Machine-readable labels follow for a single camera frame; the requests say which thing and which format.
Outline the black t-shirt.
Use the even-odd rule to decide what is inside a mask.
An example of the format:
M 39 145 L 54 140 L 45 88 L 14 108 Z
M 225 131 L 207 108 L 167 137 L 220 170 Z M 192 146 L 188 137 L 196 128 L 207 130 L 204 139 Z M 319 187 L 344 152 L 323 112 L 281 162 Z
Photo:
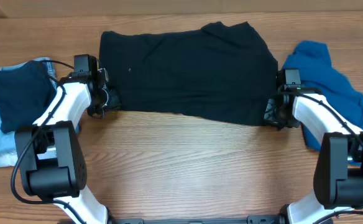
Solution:
M 166 34 L 101 35 L 99 61 L 120 108 L 261 126 L 278 63 L 248 23 Z

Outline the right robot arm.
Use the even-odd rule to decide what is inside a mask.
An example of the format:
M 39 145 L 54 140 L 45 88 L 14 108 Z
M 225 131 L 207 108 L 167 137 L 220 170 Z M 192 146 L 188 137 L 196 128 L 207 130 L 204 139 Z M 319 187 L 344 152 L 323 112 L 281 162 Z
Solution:
M 315 88 L 301 84 L 297 69 L 276 76 L 266 125 L 277 129 L 304 125 L 320 143 L 313 190 L 286 204 L 278 215 L 256 215 L 248 223 L 332 223 L 342 214 L 363 215 L 363 130 L 343 118 Z

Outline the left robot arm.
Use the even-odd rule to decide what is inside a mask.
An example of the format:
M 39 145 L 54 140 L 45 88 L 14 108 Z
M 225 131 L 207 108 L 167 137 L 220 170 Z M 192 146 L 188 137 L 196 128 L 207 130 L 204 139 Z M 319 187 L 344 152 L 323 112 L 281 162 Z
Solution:
M 114 223 L 108 207 L 87 186 L 87 168 L 76 129 L 81 116 L 98 115 L 118 105 L 106 87 L 108 73 L 99 60 L 76 55 L 72 72 L 56 82 L 57 93 L 42 116 L 15 133 L 17 161 L 11 192 L 31 205 L 54 204 L 73 223 Z

